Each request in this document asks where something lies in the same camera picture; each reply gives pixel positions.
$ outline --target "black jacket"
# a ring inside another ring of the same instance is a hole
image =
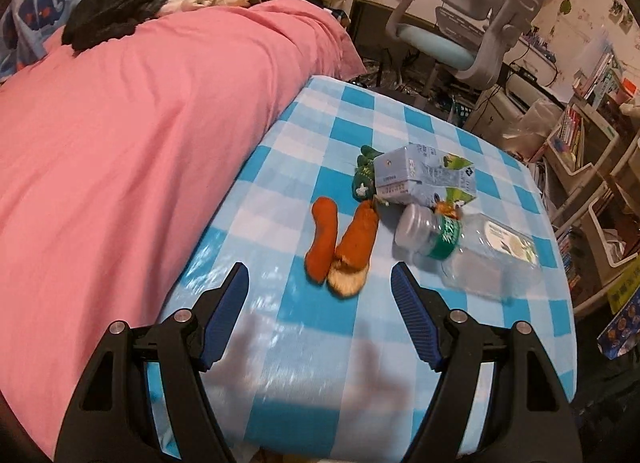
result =
[[[81,0],[72,11],[62,43],[84,51],[110,38],[132,35],[136,26],[156,16],[167,0]]]

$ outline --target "bottle label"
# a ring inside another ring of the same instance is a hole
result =
[[[517,236],[491,221],[484,225],[484,234],[492,249],[507,253],[534,266],[538,265],[536,249],[533,242],[526,237]]]
[[[440,225],[440,233],[429,257],[437,261],[444,261],[456,249],[462,227],[458,220],[439,214],[436,217]]]

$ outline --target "crushed carton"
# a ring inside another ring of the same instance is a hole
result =
[[[469,160],[410,143],[374,160],[376,193],[383,200],[435,207],[462,207],[476,198],[476,169]]]

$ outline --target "white bottle cap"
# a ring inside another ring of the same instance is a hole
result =
[[[404,209],[396,228],[396,245],[410,252],[417,252],[427,243],[433,230],[433,213],[420,205],[409,205]]]

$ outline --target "green label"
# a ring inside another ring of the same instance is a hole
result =
[[[461,226],[458,220],[442,215],[437,215],[436,217],[438,218],[440,233],[429,257],[437,261],[444,261],[456,249],[460,239]]]

